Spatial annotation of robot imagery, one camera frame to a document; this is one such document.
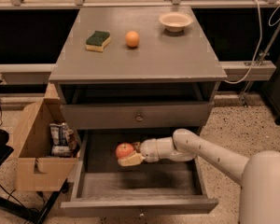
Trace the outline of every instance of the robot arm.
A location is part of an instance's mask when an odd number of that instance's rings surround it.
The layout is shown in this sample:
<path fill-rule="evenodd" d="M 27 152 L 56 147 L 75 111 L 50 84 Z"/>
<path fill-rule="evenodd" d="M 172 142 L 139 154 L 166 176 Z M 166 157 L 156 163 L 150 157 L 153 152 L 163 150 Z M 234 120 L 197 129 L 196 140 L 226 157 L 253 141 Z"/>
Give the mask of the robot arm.
<path fill-rule="evenodd" d="M 185 129 L 176 130 L 173 137 L 148 139 L 140 145 L 140 153 L 120 159 L 121 166 L 140 164 L 142 161 L 154 162 L 161 159 L 190 161 L 201 156 L 218 170 L 241 184 L 242 173 L 248 158 L 224 147 L 212 144 Z"/>
<path fill-rule="evenodd" d="M 122 166 L 159 159 L 189 161 L 199 155 L 241 186 L 241 224 L 280 224 L 280 152 L 262 151 L 250 159 L 220 147 L 196 134 L 176 130 L 173 137 L 149 139 Z"/>

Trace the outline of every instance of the drawer front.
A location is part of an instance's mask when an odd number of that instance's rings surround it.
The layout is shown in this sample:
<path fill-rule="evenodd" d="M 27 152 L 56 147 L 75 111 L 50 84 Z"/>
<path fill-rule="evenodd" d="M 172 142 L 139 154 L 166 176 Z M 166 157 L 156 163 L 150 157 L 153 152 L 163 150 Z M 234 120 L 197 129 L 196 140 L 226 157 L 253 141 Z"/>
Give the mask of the drawer front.
<path fill-rule="evenodd" d="M 48 84 L 50 72 L 2 73 L 8 85 L 43 85 Z"/>
<path fill-rule="evenodd" d="M 147 201 L 143 204 L 138 201 L 121 203 L 87 202 L 85 200 L 62 203 L 61 208 L 69 217 L 154 217 L 161 215 L 189 215 L 209 214 L 217 206 L 216 199 L 207 197 L 192 197 L 183 202 L 172 200 Z"/>
<path fill-rule="evenodd" d="M 207 122 L 212 102 L 169 105 L 62 105 L 72 129 L 149 127 L 201 127 Z"/>

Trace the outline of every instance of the orange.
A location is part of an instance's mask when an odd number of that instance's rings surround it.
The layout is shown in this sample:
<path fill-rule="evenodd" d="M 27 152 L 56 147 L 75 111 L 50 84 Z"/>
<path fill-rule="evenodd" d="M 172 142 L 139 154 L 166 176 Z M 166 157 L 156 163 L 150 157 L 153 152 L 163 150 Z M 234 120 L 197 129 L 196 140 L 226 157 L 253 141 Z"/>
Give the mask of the orange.
<path fill-rule="evenodd" d="M 139 45 L 139 34 L 135 31 L 130 31 L 125 36 L 125 41 L 130 48 L 136 48 Z"/>

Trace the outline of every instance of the open drawer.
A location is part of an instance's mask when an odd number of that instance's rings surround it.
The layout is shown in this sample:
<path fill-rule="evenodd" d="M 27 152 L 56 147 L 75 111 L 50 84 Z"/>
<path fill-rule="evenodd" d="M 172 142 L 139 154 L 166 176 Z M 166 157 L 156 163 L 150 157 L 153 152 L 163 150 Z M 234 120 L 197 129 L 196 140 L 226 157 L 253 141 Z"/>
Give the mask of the open drawer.
<path fill-rule="evenodd" d="M 121 142 L 171 135 L 169 128 L 86 131 L 70 202 L 70 217 L 141 217 L 211 212 L 197 159 L 159 161 L 120 167 L 115 149 Z"/>

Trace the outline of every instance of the packaged item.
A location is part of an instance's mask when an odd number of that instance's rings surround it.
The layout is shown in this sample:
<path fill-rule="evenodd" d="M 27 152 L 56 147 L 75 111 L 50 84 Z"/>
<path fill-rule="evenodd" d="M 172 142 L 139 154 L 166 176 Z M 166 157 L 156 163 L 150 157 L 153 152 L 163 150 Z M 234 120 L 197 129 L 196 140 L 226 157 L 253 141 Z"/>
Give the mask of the packaged item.
<path fill-rule="evenodd" d="M 49 126 L 53 139 L 51 155 L 54 157 L 71 157 L 73 155 L 73 149 L 68 146 L 67 140 L 68 133 L 72 133 L 72 131 L 68 129 L 68 125 L 66 123 L 51 123 Z"/>

